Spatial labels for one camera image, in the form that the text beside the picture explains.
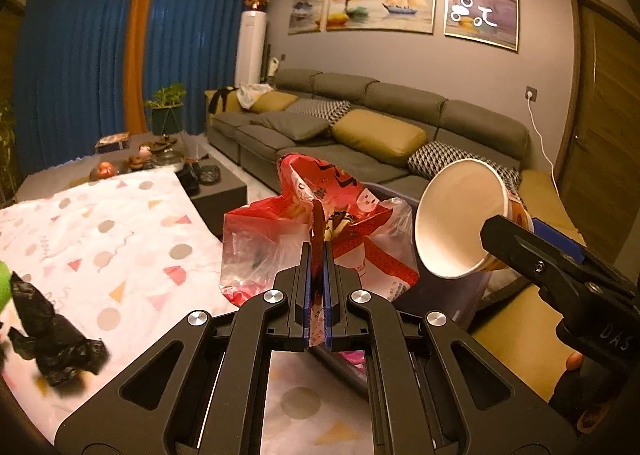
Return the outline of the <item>right hand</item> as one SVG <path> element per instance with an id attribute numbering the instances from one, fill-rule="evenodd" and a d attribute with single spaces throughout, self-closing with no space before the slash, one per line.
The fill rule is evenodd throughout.
<path id="1" fill-rule="evenodd" d="M 578 351 L 574 351 L 565 361 L 565 369 L 567 371 L 578 371 L 584 363 L 584 355 Z"/>

